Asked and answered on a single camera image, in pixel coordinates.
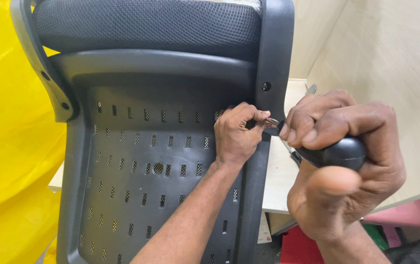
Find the yellow plastic sheet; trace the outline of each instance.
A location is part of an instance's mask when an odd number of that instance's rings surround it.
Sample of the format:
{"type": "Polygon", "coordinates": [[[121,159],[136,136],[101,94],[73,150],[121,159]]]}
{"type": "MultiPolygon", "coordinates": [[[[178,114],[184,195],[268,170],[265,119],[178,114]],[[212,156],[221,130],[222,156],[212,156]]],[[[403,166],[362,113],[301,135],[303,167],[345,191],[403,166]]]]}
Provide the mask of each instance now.
{"type": "Polygon", "coordinates": [[[66,125],[54,122],[9,4],[0,0],[0,264],[30,264],[56,234],[60,193],[47,185],[65,156],[66,125]]]}

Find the hand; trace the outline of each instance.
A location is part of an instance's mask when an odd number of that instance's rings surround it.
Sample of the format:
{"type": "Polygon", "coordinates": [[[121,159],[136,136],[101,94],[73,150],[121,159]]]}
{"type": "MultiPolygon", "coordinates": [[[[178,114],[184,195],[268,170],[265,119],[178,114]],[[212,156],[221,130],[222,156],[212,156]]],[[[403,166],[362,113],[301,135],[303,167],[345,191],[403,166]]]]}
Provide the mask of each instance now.
{"type": "Polygon", "coordinates": [[[272,126],[264,121],[270,116],[269,111],[260,111],[254,105],[242,102],[236,107],[221,110],[213,126],[217,147],[217,163],[231,165],[239,169],[254,154],[262,132],[272,126]],[[247,129],[246,122],[254,119],[255,126],[247,129]]]}
{"type": "Polygon", "coordinates": [[[308,95],[290,110],[280,137],[294,148],[322,149],[347,134],[366,147],[366,162],[359,172],[335,166],[318,169],[303,161],[287,197],[290,214],[318,242],[344,239],[352,223],[396,192],[406,179],[396,116],[389,105],[357,105],[340,90],[308,95]]]}

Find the green object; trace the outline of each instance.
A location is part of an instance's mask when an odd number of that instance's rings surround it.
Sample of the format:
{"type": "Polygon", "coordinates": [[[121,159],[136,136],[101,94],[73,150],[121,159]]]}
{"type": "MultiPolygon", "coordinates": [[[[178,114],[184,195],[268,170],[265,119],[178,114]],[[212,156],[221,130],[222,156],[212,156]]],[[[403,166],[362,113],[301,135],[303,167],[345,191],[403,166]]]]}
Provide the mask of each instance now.
{"type": "Polygon", "coordinates": [[[380,225],[363,224],[363,229],[365,229],[366,233],[373,239],[381,251],[389,249],[389,244],[383,233],[383,228],[380,225]]]}

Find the chair backrest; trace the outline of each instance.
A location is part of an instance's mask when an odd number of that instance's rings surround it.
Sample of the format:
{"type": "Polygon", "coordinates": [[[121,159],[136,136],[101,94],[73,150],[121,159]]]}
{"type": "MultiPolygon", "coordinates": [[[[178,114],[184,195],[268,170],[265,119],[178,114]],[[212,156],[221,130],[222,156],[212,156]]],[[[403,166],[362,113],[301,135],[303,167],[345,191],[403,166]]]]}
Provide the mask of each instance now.
{"type": "MultiPolygon", "coordinates": [[[[56,121],[67,122],[58,263],[129,262],[214,161],[219,110],[247,101],[285,117],[290,1],[263,1],[260,16],[205,1],[46,0],[31,12],[13,0],[11,14],[56,121]],[[61,53],[48,58],[43,45],[61,53]]],[[[202,263],[252,262],[266,132],[202,263]]]]}

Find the round hole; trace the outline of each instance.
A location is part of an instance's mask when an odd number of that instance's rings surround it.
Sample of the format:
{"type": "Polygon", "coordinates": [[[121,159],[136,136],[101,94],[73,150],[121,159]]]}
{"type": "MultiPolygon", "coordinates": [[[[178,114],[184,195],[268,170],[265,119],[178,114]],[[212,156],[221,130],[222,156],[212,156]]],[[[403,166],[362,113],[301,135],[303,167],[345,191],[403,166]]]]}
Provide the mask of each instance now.
{"type": "Polygon", "coordinates": [[[269,91],[270,90],[270,88],[271,88],[271,83],[269,83],[269,82],[265,82],[263,85],[262,85],[262,91],[264,91],[264,92],[267,92],[267,91],[269,91]]]}
{"type": "Polygon", "coordinates": [[[65,110],[70,109],[70,107],[68,106],[68,104],[67,104],[67,103],[62,103],[62,107],[63,107],[63,109],[65,109],[65,110]]]}
{"type": "Polygon", "coordinates": [[[49,75],[47,75],[47,73],[45,73],[45,72],[41,71],[41,74],[42,74],[42,76],[44,76],[44,78],[45,78],[47,81],[50,81],[49,75]]]}
{"type": "Polygon", "coordinates": [[[159,175],[161,172],[163,172],[163,165],[161,163],[155,164],[153,166],[153,173],[159,175]]]}

